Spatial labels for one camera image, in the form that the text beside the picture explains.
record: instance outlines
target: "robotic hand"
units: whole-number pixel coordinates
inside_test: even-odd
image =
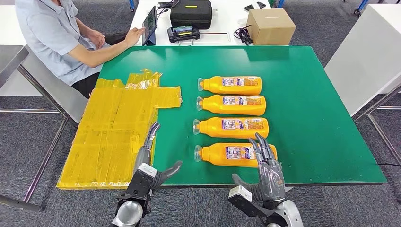
[[[150,127],[149,134],[135,160],[134,176],[125,193],[118,197],[115,217],[109,227],[138,227],[141,219],[150,213],[149,201],[152,190],[158,188],[180,169],[182,161],[177,161],[173,167],[164,172],[150,166],[152,144],[159,128],[158,122]]]
[[[285,198],[285,185],[281,164],[274,158],[265,138],[256,133],[256,141],[249,139],[259,163],[259,183],[249,185],[237,174],[232,174],[237,187],[230,190],[228,201],[249,217],[258,216],[267,227],[303,227],[295,203]],[[252,203],[262,201],[263,206]]]

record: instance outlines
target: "green tabletop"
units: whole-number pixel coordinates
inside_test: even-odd
[[[192,133],[194,119],[232,116],[196,110],[198,78],[256,75],[262,78],[268,142],[278,150],[286,185],[385,183],[379,166],[309,46],[133,47],[104,64],[100,77],[127,81],[130,72],[162,72],[160,86],[181,86],[180,108],[159,110],[154,167],[182,160],[164,185],[233,184],[232,173],[257,183],[258,170],[194,161],[194,147],[246,140]]]

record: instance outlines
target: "black pants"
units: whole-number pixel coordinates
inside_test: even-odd
[[[114,45],[124,40],[126,35],[126,32],[108,34],[105,35],[105,40],[106,43]],[[75,82],[72,87],[78,90],[85,98],[89,98],[90,93],[92,93],[92,90],[95,88],[96,81],[99,78],[99,74],[100,72],[97,72],[93,75],[88,76],[85,79]]]

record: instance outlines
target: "man's arm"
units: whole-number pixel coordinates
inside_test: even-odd
[[[98,65],[105,63],[106,61],[113,59],[114,57],[118,56],[128,48],[135,45],[138,42],[140,36],[144,32],[145,32],[144,28],[141,29],[134,28],[127,33],[125,40],[113,46],[103,48],[100,50],[89,51],[83,45],[79,44],[70,52],[68,52],[68,54],[71,57],[77,59],[78,61],[84,63],[85,65],[94,68],[97,67]]]
[[[101,50],[89,51],[69,34],[53,16],[32,15],[28,19],[28,26],[46,47],[56,51],[61,56],[69,54],[92,68],[105,63],[135,45],[145,32],[145,28],[134,28],[128,31],[124,41]]]
[[[102,48],[103,45],[106,42],[105,36],[102,33],[89,28],[82,21],[80,21],[78,18],[75,18],[75,20],[76,20],[77,25],[79,27],[79,32],[81,34],[83,34],[84,36],[88,37],[89,40],[91,42],[93,42],[93,44],[95,44],[96,49]]]
[[[77,25],[79,27],[79,31],[84,36],[88,37],[88,34],[92,31],[88,26],[86,26],[80,19],[75,18]]]

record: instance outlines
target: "stack of yellow bags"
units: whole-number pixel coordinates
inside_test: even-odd
[[[179,107],[182,102],[180,87],[159,87],[160,76],[161,73],[144,69],[142,73],[131,73],[126,85],[119,79],[98,80],[72,142],[58,188],[128,186],[136,154],[157,120],[157,109]]]

